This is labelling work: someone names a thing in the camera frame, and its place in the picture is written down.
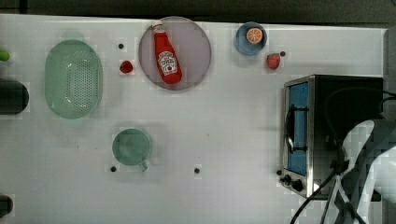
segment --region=ketchup bottle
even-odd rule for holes
[[[163,28],[163,23],[161,21],[154,21],[152,23],[152,30],[154,32],[155,58],[161,77],[167,84],[176,84],[181,80],[183,75],[175,50]]]

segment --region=green mug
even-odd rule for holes
[[[146,159],[151,151],[149,138],[137,129],[120,132],[113,141],[113,154],[124,165],[140,165],[146,171]]]

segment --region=black cylinder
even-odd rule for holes
[[[18,81],[0,78],[0,114],[16,115],[29,103],[29,92]]]
[[[14,202],[6,195],[0,195],[0,218],[9,214],[12,211]]]

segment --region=blue bowl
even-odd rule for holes
[[[262,30],[263,38],[261,43],[252,44],[248,42],[247,33],[248,30],[251,28],[259,28]],[[255,55],[264,48],[266,42],[267,42],[267,33],[265,33],[264,28],[262,28],[262,26],[259,25],[257,22],[250,21],[239,27],[238,31],[236,32],[234,44],[236,49],[240,53],[245,55]]]

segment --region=red cherry tomato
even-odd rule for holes
[[[121,64],[120,66],[120,71],[123,74],[127,74],[127,73],[131,73],[132,70],[134,70],[134,67],[132,66],[131,62],[129,61],[125,61]]]

